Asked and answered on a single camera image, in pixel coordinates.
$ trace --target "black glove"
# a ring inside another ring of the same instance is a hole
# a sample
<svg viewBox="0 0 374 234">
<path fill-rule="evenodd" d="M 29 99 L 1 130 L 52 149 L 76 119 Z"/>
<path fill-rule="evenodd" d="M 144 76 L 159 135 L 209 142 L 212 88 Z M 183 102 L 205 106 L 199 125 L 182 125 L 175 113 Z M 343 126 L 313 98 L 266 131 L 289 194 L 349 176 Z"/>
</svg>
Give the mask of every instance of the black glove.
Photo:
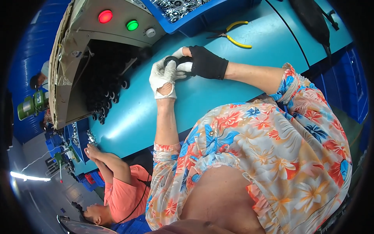
<svg viewBox="0 0 374 234">
<path fill-rule="evenodd" d="M 192 69 L 194 75 L 207 79 L 223 80 L 228 60 L 218 57 L 202 46 L 188 47 L 192 54 Z"/>
</svg>

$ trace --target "yellow pliers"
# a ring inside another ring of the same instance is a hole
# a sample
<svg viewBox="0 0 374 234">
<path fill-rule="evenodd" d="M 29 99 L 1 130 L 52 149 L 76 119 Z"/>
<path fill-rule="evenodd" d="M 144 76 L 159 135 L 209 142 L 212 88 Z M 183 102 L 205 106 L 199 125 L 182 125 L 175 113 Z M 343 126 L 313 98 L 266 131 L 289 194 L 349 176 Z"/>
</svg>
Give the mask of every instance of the yellow pliers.
<svg viewBox="0 0 374 234">
<path fill-rule="evenodd" d="M 216 35 L 213 35 L 213 36 L 210 36 L 210 37 L 207 37 L 207 39 L 209 38 L 217 38 L 217 37 L 227 37 L 227 39 L 229 41 L 231 41 L 232 43 L 234 43 L 235 45 L 239 46 L 239 47 L 243 47 L 243 48 L 252 48 L 252 46 L 250 45 L 243 45 L 237 41 L 235 41 L 234 39 L 232 39 L 232 37 L 230 37 L 229 35 L 227 35 L 227 32 L 235 25 L 237 24 L 248 24 L 248 21 L 236 21 L 232 24 L 230 24 L 225 30 L 212 30 L 212 31 L 208 31 L 210 33 L 216 33 Z"/>
</svg>

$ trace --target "woman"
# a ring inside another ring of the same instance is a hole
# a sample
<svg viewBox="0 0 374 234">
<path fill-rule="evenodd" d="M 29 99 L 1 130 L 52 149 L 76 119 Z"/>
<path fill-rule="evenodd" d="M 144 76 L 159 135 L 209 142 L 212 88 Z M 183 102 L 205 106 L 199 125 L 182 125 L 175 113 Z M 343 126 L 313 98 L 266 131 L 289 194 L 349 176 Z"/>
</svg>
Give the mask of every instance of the woman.
<svg viewBox="0 0 374 234">
<path fill-rule="evenodd" d="M 164 71 L 161 60 L 150 76 L 158 110 L 146 212 L 157 230 L 151 233 L 315 232 L 344 200 L 352 173 L 346 135 L 321 91 L 288 63 L 230 63 L 199 46 L 173 56 L 182 55 L 193 63 L 176 69 L 169 62 Z M 268 95 L 210 110 L 180 147 L 174 80 L 184 76 L 177 70 Z"/>
</svg>

